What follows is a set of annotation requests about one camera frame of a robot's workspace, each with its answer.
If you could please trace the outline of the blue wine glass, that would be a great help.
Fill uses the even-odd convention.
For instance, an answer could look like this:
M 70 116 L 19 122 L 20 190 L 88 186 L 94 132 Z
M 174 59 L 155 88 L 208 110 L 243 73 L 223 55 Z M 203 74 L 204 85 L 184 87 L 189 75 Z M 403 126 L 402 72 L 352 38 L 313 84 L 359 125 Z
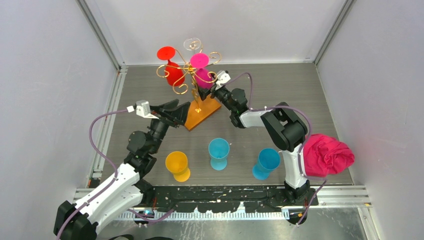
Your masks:
M 223 138 L 215 138 L 208 145 L 210 165 L 216 171 L 221 171 L 227 166 L 227 157 L 230 152 L 229 143 Z
M 271 172 L 280 166 L 280 154 L 272 148 L 264 148 L 259 152 L 252 174 L 257 180 L 267 179 Z

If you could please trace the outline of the pink crumpled cloth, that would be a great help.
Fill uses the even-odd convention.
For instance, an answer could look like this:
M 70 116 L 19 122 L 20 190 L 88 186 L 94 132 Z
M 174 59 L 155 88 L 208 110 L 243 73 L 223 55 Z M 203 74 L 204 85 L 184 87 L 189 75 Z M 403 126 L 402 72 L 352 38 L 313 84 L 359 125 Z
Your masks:
M 339 174 L 355 162 L 347 144 L 321 133 L 310 136 L 302 153 L 305 173 L 312 177 Z

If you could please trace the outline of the clear wine glass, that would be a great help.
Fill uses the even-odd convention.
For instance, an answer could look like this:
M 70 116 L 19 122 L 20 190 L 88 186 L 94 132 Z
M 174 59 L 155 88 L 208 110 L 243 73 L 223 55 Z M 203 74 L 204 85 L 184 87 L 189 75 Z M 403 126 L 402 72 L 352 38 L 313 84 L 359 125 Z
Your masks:
M 191 53 L 190 64 L 194 68 L 199 68 L 198 57 L 195 55 L 203 51 L 202 41 L 197 37 L 188 38 L 183 42 L 183 47 Z

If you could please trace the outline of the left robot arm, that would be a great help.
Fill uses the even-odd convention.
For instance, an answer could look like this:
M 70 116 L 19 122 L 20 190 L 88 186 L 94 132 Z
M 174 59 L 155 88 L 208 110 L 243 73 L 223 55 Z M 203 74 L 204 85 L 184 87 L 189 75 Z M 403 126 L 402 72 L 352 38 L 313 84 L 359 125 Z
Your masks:
M 113 167 L 113 174 L 74 203 L 64 201 L 57 209 L 53 233 L 58 240 L 95 240 L 112 221 L 132 207 L 148 207 L 154 199 L 153 186 L 145 181 L 157 159 L 162 141 L 170 127 L 185 125 L 191 103 L 178 99 L 151 106 L 139 100 L 122 110 L 105 113 L 93 120 L 89 130 L 103 117 L 135 113 L 150 120 L 148 131 L 134 131 L 128 138 L 128 155 Z

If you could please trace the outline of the pink plastic wine glass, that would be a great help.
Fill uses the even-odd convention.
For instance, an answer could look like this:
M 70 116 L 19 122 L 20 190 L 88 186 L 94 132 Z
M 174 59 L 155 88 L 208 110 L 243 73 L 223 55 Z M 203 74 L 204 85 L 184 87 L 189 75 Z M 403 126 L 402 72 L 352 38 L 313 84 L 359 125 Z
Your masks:
M 194 68 L 193 77 L 197 89 L 210 89 L 214 85 L 214 80 L 210 71 L 206 66 L 210 62 L 210 58 L 205 53 L 196 53 L 190 58 L 190 64 Z

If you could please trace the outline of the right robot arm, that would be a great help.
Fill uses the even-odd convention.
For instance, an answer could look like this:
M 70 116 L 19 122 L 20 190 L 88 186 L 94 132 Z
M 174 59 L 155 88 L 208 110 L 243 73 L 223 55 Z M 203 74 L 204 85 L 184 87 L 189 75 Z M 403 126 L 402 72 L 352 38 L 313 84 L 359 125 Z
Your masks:
M 224 86 L 213 86 L 210 89 L 200 88 L 198 93 L 202 100 L 219 100 L 230 111 L 229 118 L 236 128 L 266 128 L 274 145 L 282 151 L 285 168 L 283 194 L 288 203 L 299 205 L 310 189 L 302 153 L 308 129 L 294 108 L 281 102 L 276 106 L 251 109 L 241 88 L 228 90 Z

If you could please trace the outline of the red plastic wine glass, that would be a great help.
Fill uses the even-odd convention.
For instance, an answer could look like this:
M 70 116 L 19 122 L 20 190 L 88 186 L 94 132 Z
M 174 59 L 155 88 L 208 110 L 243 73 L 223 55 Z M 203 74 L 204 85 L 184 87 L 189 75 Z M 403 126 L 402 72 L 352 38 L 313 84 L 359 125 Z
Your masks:
M 185 81 L 185 75 L 182 67 L 172 61 L 172 58 L 176 55 L 176 53 L 177 51 L 172 46 L 164 46 L 156 53 L 159 60 L 166 61 L 166 64 L 157 69 L 156 74 L 161 78 L 165 78 L 167 84 L 171 87 L 179 87 Z

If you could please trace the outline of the yellow plastic wine glass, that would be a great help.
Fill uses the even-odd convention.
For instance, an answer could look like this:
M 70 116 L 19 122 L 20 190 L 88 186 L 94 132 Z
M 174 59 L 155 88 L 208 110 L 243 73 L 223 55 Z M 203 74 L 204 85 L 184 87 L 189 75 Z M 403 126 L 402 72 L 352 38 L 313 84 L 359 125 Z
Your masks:
M 173 151 L 168 154 L 165 159 L 165 166 L 177 182 L 185 182 L 191 176 L 188 157 L 181 151 Z

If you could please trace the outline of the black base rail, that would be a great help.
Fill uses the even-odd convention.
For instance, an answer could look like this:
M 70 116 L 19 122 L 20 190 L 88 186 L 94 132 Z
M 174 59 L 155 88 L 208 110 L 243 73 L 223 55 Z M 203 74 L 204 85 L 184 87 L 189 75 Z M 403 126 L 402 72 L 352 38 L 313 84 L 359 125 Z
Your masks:
M 310 187 L 301 195 L 295 195 L 283 185 L 155 186 L 138 206 L 163 213 L 169 210 L 177 213 L 192 213 L 194 210 L 234 213 L 240 207 L 249 214 L 273 213 L 286 206 L 302 209 L 309 202 L 316 206 L 315 191 Z

